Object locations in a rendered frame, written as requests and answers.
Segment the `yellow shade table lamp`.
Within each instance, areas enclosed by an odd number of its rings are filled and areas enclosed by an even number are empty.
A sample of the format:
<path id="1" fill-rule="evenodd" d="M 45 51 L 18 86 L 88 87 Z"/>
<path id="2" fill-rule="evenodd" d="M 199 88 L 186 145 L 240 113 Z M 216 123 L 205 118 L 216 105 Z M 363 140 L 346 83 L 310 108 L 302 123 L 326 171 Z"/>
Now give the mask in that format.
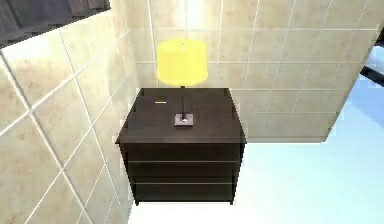
<path id="1" fill-rule="evenodd" d="M 186 88 L 208 78 L 207 46 L 197 39 L 169 39 L 156 48 L 156 77 L 162 83 L 181 89 L 181 111 L 175 114 L 175 127 L 192 127 L 194 115 L 187 111 Z"/>

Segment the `dark brown chest of drawers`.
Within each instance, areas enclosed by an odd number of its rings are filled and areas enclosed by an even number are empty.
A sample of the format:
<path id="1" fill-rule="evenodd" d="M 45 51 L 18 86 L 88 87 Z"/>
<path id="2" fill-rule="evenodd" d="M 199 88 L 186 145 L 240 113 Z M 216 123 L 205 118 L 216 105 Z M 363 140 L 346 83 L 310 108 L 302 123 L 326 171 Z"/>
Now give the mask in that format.
<path id="1" fill-rule="evenodd" d="M 230 90 L 186 88 L 192 127 L 174 126 L 180 93 L 140 89 L 121 128 L 116 144 L 134 201 L 233 203 L 247 140 Z"/>

